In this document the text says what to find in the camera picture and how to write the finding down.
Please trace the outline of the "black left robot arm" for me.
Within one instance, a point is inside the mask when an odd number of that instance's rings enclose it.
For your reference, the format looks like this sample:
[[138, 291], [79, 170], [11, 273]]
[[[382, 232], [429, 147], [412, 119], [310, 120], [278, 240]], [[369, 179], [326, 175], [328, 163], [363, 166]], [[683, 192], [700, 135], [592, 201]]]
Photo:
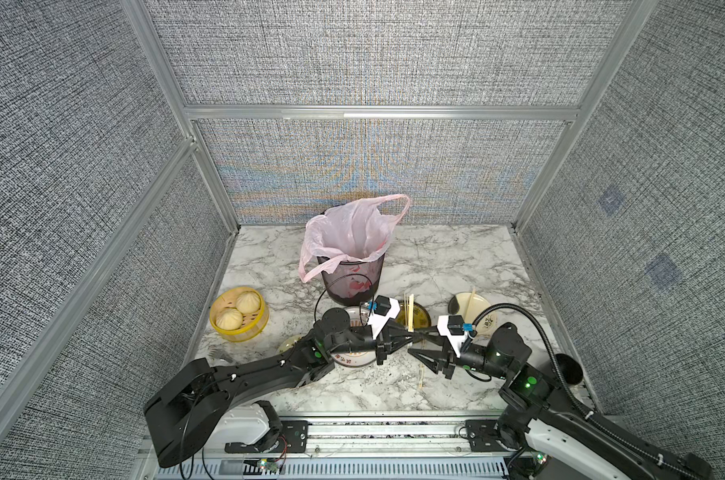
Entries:
[[412, 342], [435, 334], [435, 326], [410, 332], [395, 320], [386, 320], [379, 333], [369, 324], [350, 325], [342, 308], [328, 310], [304, 337], [282, 354], [258, 361], [212, 367], [204, 358], [184, 366], [144, 406], [158, 465], [174, 467], [192, 458], [212, 436], [222, 416], [232, 407], [272, 392], [302, 387], [334, 370], [336, 352], [372, 351], [376, 362]]

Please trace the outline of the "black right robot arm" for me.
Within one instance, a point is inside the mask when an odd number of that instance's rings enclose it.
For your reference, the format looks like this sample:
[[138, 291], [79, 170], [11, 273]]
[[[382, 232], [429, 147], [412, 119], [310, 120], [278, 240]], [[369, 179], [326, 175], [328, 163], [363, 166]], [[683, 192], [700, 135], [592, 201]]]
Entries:
[[554, 371], [529, 362], [531, 348], [508, 322], [486, 345], [453, 330], [421, 329], [420, 340], [435, 349], [410, 349], [430, 370], [452, 376], [458, 370], [503, 380], [499, 394], [507, 407], [491, 435], [516, 452], [530, 449], [552, 456], [585, 475], [605, 479], [710, 479], [710, 464], [695, 454], [680, 457], [646, 442], [574, 398]]

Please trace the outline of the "yellow dark patterned small plate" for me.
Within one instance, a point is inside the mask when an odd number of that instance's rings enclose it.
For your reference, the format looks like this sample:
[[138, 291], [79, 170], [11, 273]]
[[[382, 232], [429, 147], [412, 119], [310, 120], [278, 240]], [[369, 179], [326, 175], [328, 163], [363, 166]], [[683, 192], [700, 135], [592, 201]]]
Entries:
[[412, 326], [414, 330], [429, 328], [433, 325], [432, 318], [429, 312], [421, 304], [418, 303], [414, 304], [412, 323], [409, 323], [409, 308], [408, 306], [406, 306], [406, 304], [401, 307], [401, 311], [397, 316], [396, 322], [404, 326], [404, 328], [406, 329], [408, 329], [409, 326]]

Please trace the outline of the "white plate with orange sunburst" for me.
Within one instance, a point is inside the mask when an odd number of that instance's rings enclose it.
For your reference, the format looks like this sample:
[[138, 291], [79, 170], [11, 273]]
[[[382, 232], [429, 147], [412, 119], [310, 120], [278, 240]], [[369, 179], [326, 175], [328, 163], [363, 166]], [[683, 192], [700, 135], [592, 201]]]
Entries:
[[[360, 327], [366, 326], [368, 323], [368, 315], [360, 311], [358, 307], [347, 307], [346, 313], [350, 315], [350, 326]], [[376, 361], [376, 353], [374, 351], [366, 352], [334, 352], [332, 354], [334, 362], [340, 366], [348, 368], [360, 368], [370, 365]]]

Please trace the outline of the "cream plate with black patch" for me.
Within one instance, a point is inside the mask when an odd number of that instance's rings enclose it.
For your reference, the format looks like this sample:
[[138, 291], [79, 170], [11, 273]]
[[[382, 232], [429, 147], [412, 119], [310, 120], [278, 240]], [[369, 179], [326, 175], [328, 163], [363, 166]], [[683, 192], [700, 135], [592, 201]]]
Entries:
[[[467, 323], [473, 323], [490, 306], [490, 302], [479, 294], [462, 292], [454, 295], [449, 301], [448, 314], [462, 315]], [[497, 312], [486, 315], [478, 324], [478, 334], [490, 337], [497, 328], [497, 318]]]

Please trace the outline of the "black mesh trash bin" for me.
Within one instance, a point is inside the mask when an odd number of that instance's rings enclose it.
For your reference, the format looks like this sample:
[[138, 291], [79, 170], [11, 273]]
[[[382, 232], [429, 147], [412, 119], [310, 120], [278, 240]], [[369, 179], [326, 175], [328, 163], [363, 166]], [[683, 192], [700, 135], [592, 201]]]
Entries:
[[344, 261], [334, 272], [322, 272], [326, 295], [346, 307], [373, 300], [381, 282], [384, 256], [372, 262]]

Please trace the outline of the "cream small plate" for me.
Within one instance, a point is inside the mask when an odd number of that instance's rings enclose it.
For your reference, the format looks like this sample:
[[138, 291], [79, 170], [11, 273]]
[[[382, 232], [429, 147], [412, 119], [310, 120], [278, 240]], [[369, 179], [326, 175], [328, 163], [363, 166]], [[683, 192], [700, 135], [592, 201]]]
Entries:
[[278, 346], [278, 354], [284, 354], [288, 352], [288, 350], [292, 349], [298, 342], [302, 340], [302, 335], [295, 335], [292, 337], [289, 337], [287, 340], [284, 340], [280, 346]]

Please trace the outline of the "pink plastic bin bag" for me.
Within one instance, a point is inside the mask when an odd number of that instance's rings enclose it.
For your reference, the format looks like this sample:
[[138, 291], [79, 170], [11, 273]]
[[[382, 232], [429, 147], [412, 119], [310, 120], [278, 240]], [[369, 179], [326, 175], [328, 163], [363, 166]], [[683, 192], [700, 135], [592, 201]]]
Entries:
[[412, 205], [408, 195], [392, 194], [354, 200], [314, 216], [304, 228], [298, 277], [306, 283], [344, 262], [382, 258]]

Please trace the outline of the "black round object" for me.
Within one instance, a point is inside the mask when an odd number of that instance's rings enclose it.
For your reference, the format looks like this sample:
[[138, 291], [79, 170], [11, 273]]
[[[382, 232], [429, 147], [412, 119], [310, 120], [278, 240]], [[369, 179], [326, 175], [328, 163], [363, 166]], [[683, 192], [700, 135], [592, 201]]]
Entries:
[[568, 354], [558, 353], [556, 360], [566, 384], [577, 386], [584, 381], [583, 368], [576, 359]]

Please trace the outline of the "white steamed bun upper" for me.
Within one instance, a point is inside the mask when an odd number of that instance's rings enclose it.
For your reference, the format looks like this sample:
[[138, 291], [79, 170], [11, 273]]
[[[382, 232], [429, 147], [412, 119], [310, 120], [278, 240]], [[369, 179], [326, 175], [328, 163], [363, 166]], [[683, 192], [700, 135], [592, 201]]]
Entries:
[[238, 298], [236, 298], [236, 309], [242, 313], [242, 315], [254, 314], [259, 312], [262, 308], [262, 298], [256, 291], [245, 291], [242, 292]]

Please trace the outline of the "white steamed bun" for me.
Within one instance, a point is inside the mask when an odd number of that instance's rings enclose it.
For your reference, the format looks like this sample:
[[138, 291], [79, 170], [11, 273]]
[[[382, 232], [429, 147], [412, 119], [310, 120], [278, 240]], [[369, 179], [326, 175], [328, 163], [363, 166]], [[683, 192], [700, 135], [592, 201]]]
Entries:
[[244, 317], [236, 308], [224, 308], [216, 316], [216, 327], [224, 331], [234, 331], [242, 327]]
[[242, 315], [254, 314], [259, 312], [262, 308], [262, 298], [256, 291], [245, 291], [242, 292], [238, 298], [236, 298], [236, 309], [242, 313]]

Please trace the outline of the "yellow bamboo steamer basket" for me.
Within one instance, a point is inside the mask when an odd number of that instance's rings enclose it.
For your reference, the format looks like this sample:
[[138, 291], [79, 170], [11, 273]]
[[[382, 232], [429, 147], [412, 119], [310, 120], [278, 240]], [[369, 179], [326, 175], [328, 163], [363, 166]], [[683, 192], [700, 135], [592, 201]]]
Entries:
[[212, 304], [208, 317], [220, 337], [232, 343], [242, 343], [264, 330], [270, 309], [256, 289], [237, 287], [224, 292]]

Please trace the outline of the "white steamed bun lower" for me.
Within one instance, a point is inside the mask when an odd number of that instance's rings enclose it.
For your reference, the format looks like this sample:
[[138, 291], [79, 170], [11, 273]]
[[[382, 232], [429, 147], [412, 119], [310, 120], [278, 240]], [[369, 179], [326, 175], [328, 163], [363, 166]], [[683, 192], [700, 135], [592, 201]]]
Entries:
[[216, 327], [224, 331], [234, 331], [242, 327], [244, 317], [236, 308], [224, 308], [216, 316]]

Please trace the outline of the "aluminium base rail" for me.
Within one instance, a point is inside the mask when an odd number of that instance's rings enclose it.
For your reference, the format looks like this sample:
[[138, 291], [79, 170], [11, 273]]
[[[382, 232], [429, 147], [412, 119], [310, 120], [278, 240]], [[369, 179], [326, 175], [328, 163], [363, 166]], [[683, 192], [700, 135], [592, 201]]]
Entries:
[[566, 479], [569, 468], [528, 452], [510, 462], [498, 447], [472, 450], [470, 421], [494, 411], [286, 414], [300, 430], [270, 453], [208, 446], [186, 468], [158, 465], [152, 442], [138, 450], [132, 479]]

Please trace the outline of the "aluminium enclosure frame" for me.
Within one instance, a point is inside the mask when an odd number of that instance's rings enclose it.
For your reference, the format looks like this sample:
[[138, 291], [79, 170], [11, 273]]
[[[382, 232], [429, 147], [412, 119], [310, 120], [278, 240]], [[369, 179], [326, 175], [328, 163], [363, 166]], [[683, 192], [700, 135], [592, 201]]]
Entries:
[[0, 1], [0, 478], [126, 477], [216, 290], [274, 354], [391, 194], [382, 294], [542, 314], [725, 478], [725, 1]]

